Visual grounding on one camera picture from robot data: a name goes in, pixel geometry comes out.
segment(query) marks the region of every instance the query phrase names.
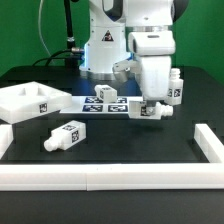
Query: sticker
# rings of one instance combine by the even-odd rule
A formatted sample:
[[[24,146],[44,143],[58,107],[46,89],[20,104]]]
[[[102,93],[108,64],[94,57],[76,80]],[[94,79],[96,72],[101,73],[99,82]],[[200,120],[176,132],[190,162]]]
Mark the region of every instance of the sticker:
[[[103,101],[98,97],[93,96],[93,97],[86,97],[85,103],[103,103]]]
[[[146,113],[146,106],[141,107],[141,116],[149,116],[149,115]]]
[[[172,95],[173,95],[173,94],[172,94],[172,89],[169,89],[169,90],[168,90],[168,94],[167,94],[167,96],[172,97]]]
[[[40,107],[40,113],[47,112],[47,104],[46,103],[39,105],[39,107]]]
[[[82,112],[102,112],[102,105],[84,105]]]
[[[65,129],[66,131],[71,131],[73,129],[75,129],[76,127],[75,126],[72,126],[72,125],[66,125],[65,127],[63,127],[62,129]]]
[[[126,105],[109,105],[108,112],[128,112],[128,107]]]
[[[104,98],[104,93],[103,93],[103,91],[100,91],[100,98],[101,98],[101,99]]]
[[[127,103],[128,100],[126,97],[118,97],[117,98],[117,103]]]
[[[181,89],[174,90],[174,97],[179,97],[181,95]]]
[[[108,90],[111,90],[111,88],[109,88],[109,87],[104,87],[104,88],[102,88],[102,90],[108,91]]]
[[[79,140],[79,131],[75,131],[72,133],[72,143],[77,142]]]
[[[102,41],[114,41],[111,33],[109,30],[107,30],[106,34],[104,35]]]

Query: white tray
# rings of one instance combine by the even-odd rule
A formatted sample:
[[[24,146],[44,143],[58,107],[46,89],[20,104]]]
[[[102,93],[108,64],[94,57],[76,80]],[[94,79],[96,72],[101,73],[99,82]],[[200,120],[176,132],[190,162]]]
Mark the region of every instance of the white tray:
[[[29,82],[0,89],[0,118],[10,124],[70,107],[69,93]]]

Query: green background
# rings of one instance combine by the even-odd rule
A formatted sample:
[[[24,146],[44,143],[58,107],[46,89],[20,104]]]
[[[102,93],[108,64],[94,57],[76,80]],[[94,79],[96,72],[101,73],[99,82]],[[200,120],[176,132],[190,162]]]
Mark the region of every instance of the green background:
[[[40,0],[7,0],[0,6],[0,75],[47,57],[38,35]],[[66,48],[63,0],[45,0],[42,33],[51,53]],[[89,37],[88,0],[71,3],[77,45]],[[174,24],[174,66],[197,66],[224,84],[224,1],[190,0]]]

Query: black table surface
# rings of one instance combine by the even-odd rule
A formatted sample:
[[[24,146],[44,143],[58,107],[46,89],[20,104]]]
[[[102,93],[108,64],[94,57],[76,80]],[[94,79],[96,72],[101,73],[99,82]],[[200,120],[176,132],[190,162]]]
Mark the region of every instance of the black table surface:
[[[193,139],[196,123],[207,123],[223,142],[224,86],[204,70],[182,67],[183,103],[162,120],[127,115],[60,114],[13,125],[14,141],[0,164],[206,163]],[[76,96],[95,95],[96,84],[119,96],[140,96],[135,80],[94,81],[64,67],[15,67],[0,87],[37,81]],[[86,123],[87,138],[67,151],[49,153],[50,131],[71,120]],[[223,190],[100,192],[0,192],[0,223],[222,223]]]

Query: rectangular block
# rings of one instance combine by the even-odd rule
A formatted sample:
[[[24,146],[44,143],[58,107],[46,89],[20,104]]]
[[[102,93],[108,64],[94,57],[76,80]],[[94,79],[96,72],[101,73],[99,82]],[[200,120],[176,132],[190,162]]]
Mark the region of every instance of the rectangular block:
[[[0,159],[13,141],[12,125],[0,125]]]
[[[224,163],[224,146],[207,124],[196,124],[194,139],[210,163]]]

